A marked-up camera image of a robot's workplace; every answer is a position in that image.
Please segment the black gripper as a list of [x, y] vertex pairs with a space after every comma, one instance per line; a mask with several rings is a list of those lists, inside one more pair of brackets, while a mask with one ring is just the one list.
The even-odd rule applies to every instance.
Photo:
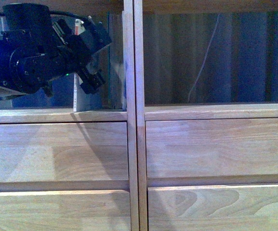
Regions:
[[83, 22], [85, 31], [80, 36], [72, 34], [64, 19], [54, 22], [53, 29], [62, 42], [58, 50], [65, 59], [67, 71], [78, 74], [82, 80], [80, 87], [85, 94], [96, 94], [105, 84], [105, 80], [101, 75], [101, 69], [91, 74], [86, 66], [92, 60], [92, 53], [98, 53], [109, 46], [112, 39], [102, 22], [96, 24], [91, 16]]

